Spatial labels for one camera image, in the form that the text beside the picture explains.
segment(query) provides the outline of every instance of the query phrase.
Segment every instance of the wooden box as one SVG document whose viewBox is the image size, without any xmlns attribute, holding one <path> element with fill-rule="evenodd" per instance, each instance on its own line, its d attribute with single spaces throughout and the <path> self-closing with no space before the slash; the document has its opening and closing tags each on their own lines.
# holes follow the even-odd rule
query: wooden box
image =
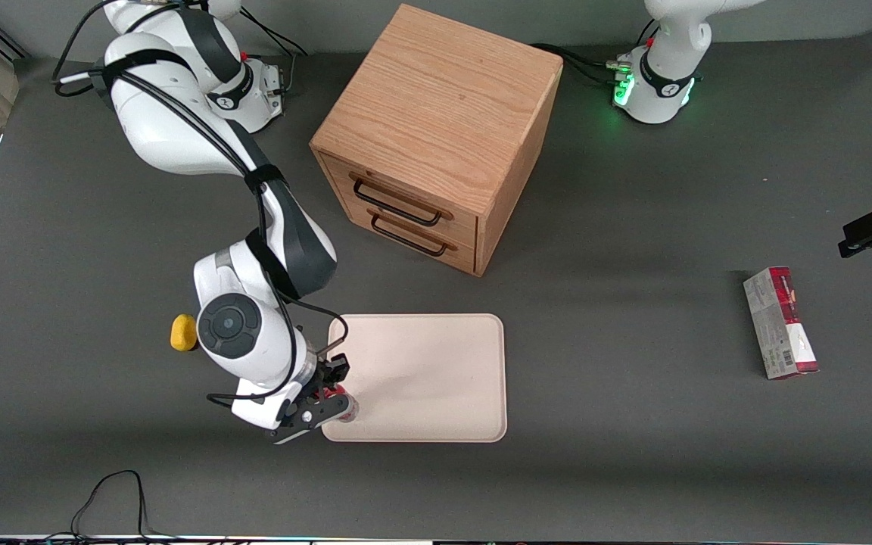
<svg viewBox="0 0 872 545">
<path fill-rule="evenodd" d="M 562 67 L 402 5 L 311 148 L 354 224 L 482 276 L 540 155 Z"/>
</svg>

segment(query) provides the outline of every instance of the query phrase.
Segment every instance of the drawer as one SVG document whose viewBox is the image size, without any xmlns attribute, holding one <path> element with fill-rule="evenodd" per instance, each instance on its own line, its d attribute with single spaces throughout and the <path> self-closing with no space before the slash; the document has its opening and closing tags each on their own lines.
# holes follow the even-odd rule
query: drawer
<svg viewBox="0 0 872 545">
<path fill-rule="evenodd" d="M 383 182 L 376 173 L 321 154 L 335 190 L 348 210 L 370 207 L 387 217 L 398 217 L 411 224 L 416 232 L 428 232 L 442 241 L 475 245 L 477 217 L 456 208 L 429 203 L 404 186 Z"/>
<path fill-rule="evenodd" d="M 418 251 L 453 268 L 473 273 L 475 252 L 473 246 L 436 237 L 431 232 L 421 232 L 418 226 L 401 220 L 372 207 L 351 208 L 352 221 L 377 235 L 383 235 L 397 244 Z"/>
</svg>

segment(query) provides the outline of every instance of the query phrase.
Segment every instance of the green light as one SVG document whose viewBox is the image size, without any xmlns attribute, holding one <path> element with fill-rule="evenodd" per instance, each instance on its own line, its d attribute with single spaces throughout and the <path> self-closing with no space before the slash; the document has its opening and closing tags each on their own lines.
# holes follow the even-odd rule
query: green light
<svg viewBox="0 0 872 545">
<path fill-rule="evenodd" d="M 620 89 L 615 91 L 615 103 L 617 103 L 618 106 L 624 106 L 624 104 L 628 103 L 628 98 L 631 96 L 631 90 L 634 89 L 634 76 L 629 73 L 627 79 L 620 82 L 618 87 L 620 87 Z"/>
<path fill-rule="evenodd" d="M 681 99 L 682 106 L 688 104 L 688 97 L 692 94 L 692 87 L 695 86 L 695 77 L 692 77 L 691 82 L 688 83 L 688 90 L 685 91 L 685 98 Z"/>
</svg>

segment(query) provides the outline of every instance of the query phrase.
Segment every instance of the beige tray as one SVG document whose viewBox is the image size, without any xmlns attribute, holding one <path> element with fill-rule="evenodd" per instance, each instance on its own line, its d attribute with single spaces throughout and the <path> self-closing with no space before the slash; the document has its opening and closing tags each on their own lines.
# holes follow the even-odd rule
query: beige tray
<svg viewBox="0 0 872 545">
<path fill-rule="evenodd" d="M 506 433 L 503 324 L 492 314 L 346 314 L 342 383 L 359 403 L 332 441 L 494 442 Z M 339 321 L 329 339 L 342 333 Z"/>
</svg>

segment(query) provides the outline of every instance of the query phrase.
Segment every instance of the black strap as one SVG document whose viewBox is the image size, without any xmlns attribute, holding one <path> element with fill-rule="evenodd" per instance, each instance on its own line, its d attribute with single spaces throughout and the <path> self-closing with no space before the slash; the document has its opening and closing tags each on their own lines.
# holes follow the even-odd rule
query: black strap
<svg viewBox="0 0 872 545">
<path fill-rule="evenodd" d="M 141 51 L 134 51 L 124 56 L 124 58 L 114 60 L 114 62 L 104 66 L 103 80 L 107 83 L 107 89 L 114 84 L 114 80 L 117 79 L 117 76 L 126 72 L 128 69 L 146 64 L 154 64 L 158 60 L 173 62 L 183 66 L 187 70 L 191 70 L 187 61 L 173 51 L 164 51 L 163 49 L 141 49 Z"/>
<path fill-rule="evenodd" d="M 89 71 L 89 78 L 93 83 L 96 92 L 100 95 L 101 100 L 103 100 L 110 110 L 113 110 L 114 103 L 110 100 L 110 88 L 114 85 L 117 77 L 128 69 L 135 68 L 136 66 L 153 64 L 158 60 L 173 62 L 183 66 L 187 70 L 191 70 L 187 61 L 181 58 L 177 53 L 164 51 L 163 49 L 141 49 L 141 51 L 134 51 L 124 56 L 124 58 L 114 60 L 114 62 L 111 62 L 106 66 L 101 65 L 103 59 L 96 61 L 96 64 Z"/>
<path fill-rule="evenodd" d="M 260 193 L 262 193 L 263 190 L 262 185 L 271 182 L 284 183 L 286 186 L 288 185 L 284 175 L 281 174 L 281 170 L 270 163 L 259 165 L 255 170 L 247 173 L 244 177 L 244 183 L 247 184 L 248 189 L 250 189 L 251 193 L 255 194 L 259 199 Z M 266 272 L 271 278 L 271 283 L 274 284 L 274 289 L 286 294 L 288 297 L 291 297 L 291 299 L 300 299 L 300 297 L 298 297 L 298 290 L 295 288 L 294 283 L 291 283 L 291 277 L 288 276 L 288 271 L 285 269 L 285 266 L 282 265 L 280 259 L 274 255 L 271 248 L 269 248 L 266 242 L 264 242 L 264 237 L 262 237 L 260 228 L 256 228 L 254 231 L 249 232 L 244 241 L 247 242 L 248 249 L 250 249 L 251 254 L 255 256 L 257 262 L 260 263 L 264 272 Z"/>
<path fill-rule="evenodd" d="M 281 182 L 288 185 L 285 175 L 281 173 L 281 170 L 270 163 L 257 166 L 255 170 L 247 173 L 244 177 L 244 183 L 248 185 L 248 189 L 255 195 L 260 191 L 260 184 L 266 182 Z"/>
<path fill-rule="evenodd" d="M 682 77 L 682 79 L 668 79 L 665 76 L 659 76 L 655 73 L 654 70 L 651 69 L 651 65 L 648 64 L 648 52 L 645 51 L 643 55 L 641 55 L 640 62 L 641 76 L 644 77 L 645 82 L 651 84 L 654 87 L 655 92 L 658 93 L 658 96 L 661 98 L 671 98 L 678 94 L 679 91 L 685 89 L 685 86 L 688 86 L 688 82 L 691 82 L 692 77 L 695 76 L 695 73 L 689 73 L 688 76 Z"/>
<path fill-rule="evenodd" d="M 300 299 L 298 297 L 298 290 L 291 283 L 291 277 L 288 277 L 288 271 L 281 265 L 274 252 L 271 251 L 271 248 L 264 244 L 264 237 L 260 235 L 260 228 L 249 232 L 244 241 L 247 242 L 251 254 L 260 263 L 260 268 L 264 269 L 264 272 L 271 278 L 271 284 L 273 284 L 274 289 L 286 294 L 291 299 Z"/>
</svg>

